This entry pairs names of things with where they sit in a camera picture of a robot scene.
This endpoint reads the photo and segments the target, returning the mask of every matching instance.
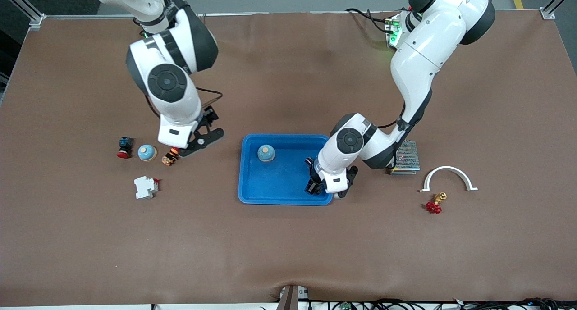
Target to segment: blue and white round object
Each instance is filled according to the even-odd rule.
[[[138,148],[138,157],[143,161],[150,161],[156,157],[156,148],[150,144],[144,144]]]
[[[258,158],[262,162],[269,162],[275,158],[275,149],[268,144],[263,144],[258,148]]]

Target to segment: brown table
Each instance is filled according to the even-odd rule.
[[[225,138],[170,168],[120,160],[120,136],[155,144],[158,120],[124,66],[131,20],[46,20],[31,32],[0,109],[1,304],[271,301],[287,284],[313,298],[577,298],[577,77],[553,21],[498,12],[433,83],[409,139],[417,175],[355,162],[343,201],[243,205],[249,133],[328,133],[345,113],[396,118],[392,51],[348,14],[208,17]],[[422,209],[439,173],[440,215]],[[133,180],[161,178],[149,201]]]

